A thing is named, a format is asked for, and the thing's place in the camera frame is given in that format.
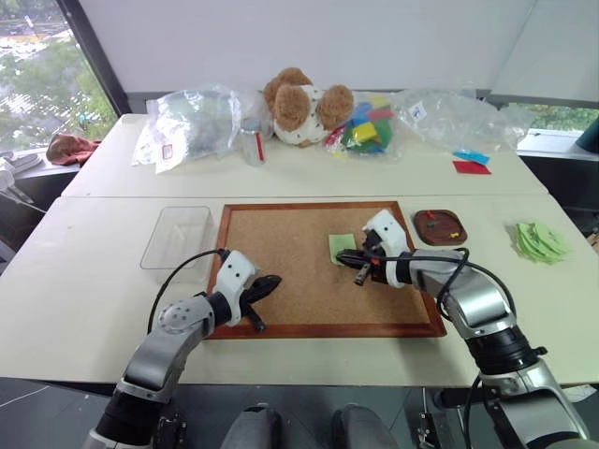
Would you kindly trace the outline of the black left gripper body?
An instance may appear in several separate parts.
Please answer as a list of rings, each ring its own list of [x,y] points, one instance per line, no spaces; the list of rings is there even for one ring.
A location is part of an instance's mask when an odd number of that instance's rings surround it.
[[[257,278],[241,293],[240,307],[242,310],[246,310],[248,306],[258,302],[262,298],[261,288],[262,281],[260,278]]]

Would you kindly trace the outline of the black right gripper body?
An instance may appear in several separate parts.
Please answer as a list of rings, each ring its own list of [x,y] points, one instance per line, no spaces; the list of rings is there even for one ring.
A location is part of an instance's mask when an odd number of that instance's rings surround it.
[[[374,282],[386,282],[386,252],[382,247],[382,240],[373,230],[367,231],[362,245],[367,262],[370,264],[369,274]]]

